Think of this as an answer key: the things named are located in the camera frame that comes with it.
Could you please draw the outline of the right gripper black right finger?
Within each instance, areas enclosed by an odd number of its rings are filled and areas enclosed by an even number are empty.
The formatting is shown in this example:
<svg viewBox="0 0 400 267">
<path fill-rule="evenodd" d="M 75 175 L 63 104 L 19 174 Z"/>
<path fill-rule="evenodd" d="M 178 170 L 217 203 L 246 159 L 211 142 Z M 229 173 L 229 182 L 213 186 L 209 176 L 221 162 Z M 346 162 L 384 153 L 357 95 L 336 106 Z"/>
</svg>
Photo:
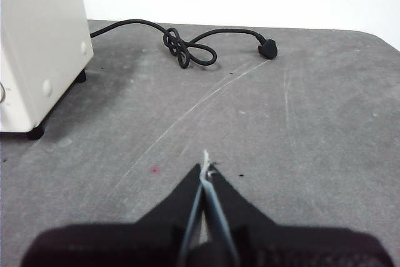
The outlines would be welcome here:
<svg viewBox="0 0 400 267">
<path fill-rule="evenodd" d="M 277 224 L 243 198 L 203 152 L 211 233 L 234 266 L 393 266 L 381 242 L 348 228 Z"/>
</svg>

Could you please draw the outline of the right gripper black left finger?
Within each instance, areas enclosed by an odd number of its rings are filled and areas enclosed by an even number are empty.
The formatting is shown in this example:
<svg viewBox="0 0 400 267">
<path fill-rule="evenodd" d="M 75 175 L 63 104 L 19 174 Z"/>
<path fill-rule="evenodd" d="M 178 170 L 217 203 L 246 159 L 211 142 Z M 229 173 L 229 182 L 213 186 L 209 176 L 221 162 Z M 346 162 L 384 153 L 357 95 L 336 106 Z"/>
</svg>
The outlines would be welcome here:
<svg viewBox="0 0 400 267">
<path fill-rule="evenodd" d="M 200 166 L 134 223 L 70 224 L 32 242 L 22 266 L 174 266 L 199 186 Z"/>
</svg>

